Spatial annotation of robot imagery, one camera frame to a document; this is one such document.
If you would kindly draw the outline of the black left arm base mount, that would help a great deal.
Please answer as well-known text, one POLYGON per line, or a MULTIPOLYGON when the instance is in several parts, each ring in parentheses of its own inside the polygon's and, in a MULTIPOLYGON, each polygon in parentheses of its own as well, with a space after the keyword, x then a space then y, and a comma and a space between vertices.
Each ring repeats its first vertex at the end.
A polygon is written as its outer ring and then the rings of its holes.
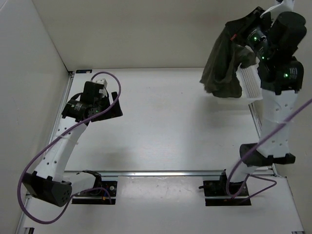
POLYGON ((117 181, 103 179, 98 172, 84 170, 73 177, 72 204, 115 205, 117 181))

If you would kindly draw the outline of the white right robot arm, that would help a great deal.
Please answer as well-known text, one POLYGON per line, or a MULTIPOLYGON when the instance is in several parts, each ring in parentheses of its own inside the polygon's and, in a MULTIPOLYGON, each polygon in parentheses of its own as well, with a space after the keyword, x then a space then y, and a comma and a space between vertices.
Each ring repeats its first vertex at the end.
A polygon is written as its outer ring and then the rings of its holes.
POLYGON ((295 156, 289 150, 286 118, 293 112, 302 88, 304 67, 294 53, 307 33, 305 24, 305 18, 292 10, 282 10, 274 17, 272 12, 257 7, 247 16, 225 25, 231 41, 249 46, 259 59, 257 73, 263 101, 260 133, 263 144, 248 158, 244 155, 256 144, 240 146, 242 162, 237 167, 226 169, 227 178, 219 182, 219 190, 225 195, 232 194, 237 184, 259 167, 295 162, 295 156), (265 139, 279 124, 285 124, 285 127, 265 139))

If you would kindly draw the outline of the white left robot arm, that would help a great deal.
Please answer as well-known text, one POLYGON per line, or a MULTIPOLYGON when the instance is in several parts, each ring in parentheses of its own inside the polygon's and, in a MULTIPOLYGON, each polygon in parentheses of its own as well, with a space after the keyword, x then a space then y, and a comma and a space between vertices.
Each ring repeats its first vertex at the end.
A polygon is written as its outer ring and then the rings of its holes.
POLYGON ((33 172, 25 172, 19 185, 30 195, 47 203, 63 207, 71 196, 82 191, 97 195, 102 190, 100 174, 84 170, 65 178, 64 172, 78 140, 91 122, 123 115, 119 104, 120 92, 107 92, 105 79, 91 80, 83 91, 66 103, 52 145, 43 151, 41 162, 33 172))

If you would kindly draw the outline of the olive green shorts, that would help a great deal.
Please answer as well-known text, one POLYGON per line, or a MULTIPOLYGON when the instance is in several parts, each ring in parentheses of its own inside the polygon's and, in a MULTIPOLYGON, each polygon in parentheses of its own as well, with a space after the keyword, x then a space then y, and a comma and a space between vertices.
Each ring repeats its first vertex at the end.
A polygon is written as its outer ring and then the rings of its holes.
POLYGON ((216 39, 204 67, 200 83, 204 90, 217 98, 240 98, 242 87, 236 76, 238 68, 256 64, 255 54, 230 40, 226 28, 216 39))

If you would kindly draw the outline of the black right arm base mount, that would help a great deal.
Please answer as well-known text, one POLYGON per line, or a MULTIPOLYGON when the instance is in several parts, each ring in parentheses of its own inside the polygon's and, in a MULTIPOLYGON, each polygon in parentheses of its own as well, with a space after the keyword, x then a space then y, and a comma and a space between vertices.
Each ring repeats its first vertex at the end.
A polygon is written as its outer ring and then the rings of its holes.
POLYGON ((244 184, 241 192, 235 197, 231 198, 226 192, 227 176, 223 172, 219 180, 204 180, 203 184, 199 186, 200 190, 204 191, 205 206, 207 207, 221 207, 221 206, 251 206, 249 199, 249 191, 247 185, 244 184))

